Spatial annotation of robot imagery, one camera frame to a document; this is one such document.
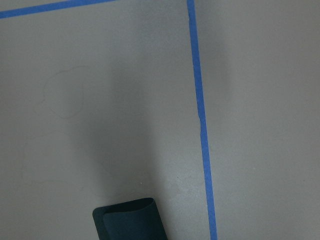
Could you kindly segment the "black mouse pad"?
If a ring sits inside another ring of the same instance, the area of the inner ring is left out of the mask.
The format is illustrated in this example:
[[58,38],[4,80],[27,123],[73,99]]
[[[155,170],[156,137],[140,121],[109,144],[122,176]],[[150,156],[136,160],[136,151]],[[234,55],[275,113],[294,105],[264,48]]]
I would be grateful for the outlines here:
[[154,198],[97,207],[92,217],[100,240],[166,240]]

